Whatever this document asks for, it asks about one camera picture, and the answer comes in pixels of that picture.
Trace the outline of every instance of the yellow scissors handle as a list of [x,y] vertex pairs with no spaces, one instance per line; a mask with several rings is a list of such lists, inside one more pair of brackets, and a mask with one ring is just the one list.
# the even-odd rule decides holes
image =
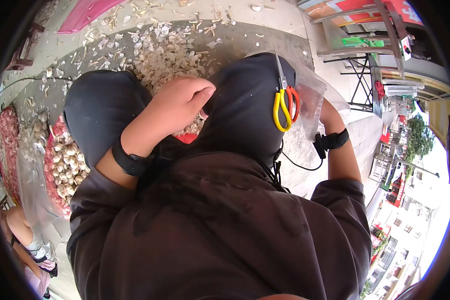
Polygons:
[[[283,113],[285,114],[286,126],[282,127],[280,124],[280,120],[278,118],[278,106],[282,108]],[[275,122],[275,126],[281,132],[287,132],[290,127],[292,127],[292,119],[290,118],[290,113],[288,112],[287,106],[285,105],[285,90],[280,89],[280,93],[275,93],[275,102],[273,103],[273,121]]]

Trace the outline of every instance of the pole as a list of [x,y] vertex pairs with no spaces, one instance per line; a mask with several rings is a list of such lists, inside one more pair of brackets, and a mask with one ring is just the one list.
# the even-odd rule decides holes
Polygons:
[[411,167],[414,167],[414,168],[416,168],[416,169],[425,171],[425,172],[427,172],[427,173],[430,173],[430,174],[435,175],[435,176],[437,176],[438,178],[440,178],[440,175],[439,175],[438,173],[433,173],[433,172],[428,171],[428,170],[426,170],[426,169],[424,169],[424,168],[422,168],[422,167],[420,167],[420,166],[418,166],[418,165],[414,165],[414,164],[411,164],[411,163],[409,163],[409,162],[406,162],[406,161],[403,160],[403,159],[397,159],[397,162],[400,162],[400,163],[402,163],[402,164],[404,164],[404,165],[411,166]]

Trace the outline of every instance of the black wristband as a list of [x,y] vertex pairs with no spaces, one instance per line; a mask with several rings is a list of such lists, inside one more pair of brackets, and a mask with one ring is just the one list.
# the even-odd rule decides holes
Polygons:
[[345,128],[341,133],[332,133],[329,135],[320,135],[317,132],[313,146],[317,150],[321,159],[326,159],[325,151],[342,147],[349,139],[348,130]]
[[137,177],[145,173],[155,157],[153,154],[150,154],[148,157],[141,157],[135,154],[128,155],[122,148],[120,137],[113,143],[112,155],[126,174]]

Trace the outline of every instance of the wooden stool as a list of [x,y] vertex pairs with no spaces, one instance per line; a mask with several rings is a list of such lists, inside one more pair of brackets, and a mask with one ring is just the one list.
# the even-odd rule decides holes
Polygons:
[[12,59],[5,70],[23,70],[25,67],[31,66],[34,61],[28,59],[28,53],[32,47],[32,41],[39,32],[43,32],[44,27],[38,25],[37,23],[32,23],[28,34],[24,38],[22,44],[18,47],[17,51],[13,53]]

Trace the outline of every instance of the scissors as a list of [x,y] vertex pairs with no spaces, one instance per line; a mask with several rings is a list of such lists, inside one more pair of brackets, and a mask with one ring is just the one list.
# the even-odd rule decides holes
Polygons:
[[[275,51],[275,57],[277,59],[277,66],[278,66],[278,74],[280,75],[279,81],[280,81],[280,91],[278,93],[275,93],[275,102],[273,103],[273,121],[275,122],[275,126],[280,130],[281,132],[287,132],[292,127],[292,124],[295,123],[297,118],[299,117],[300,112],[300,99],[299,94],[297,91],[289,86],[287,84],[287,79],[285,78],[282,65],[280,64],[280,60],[278,59],[277,51],[275,50],[275,47],[273,48]],[[288,108],[290,111],[288,111],[287,106],[285,105],[285,92],[288,96]],[[293,109],[293,99],[295,99],[295,115],[292,116],[292,109]],[[286,119],[286,126],[285,128],[282,127],[282,124],[280,124],[280,120],[278,118],[278,107],[281,107],[283,113],[285,114]]]

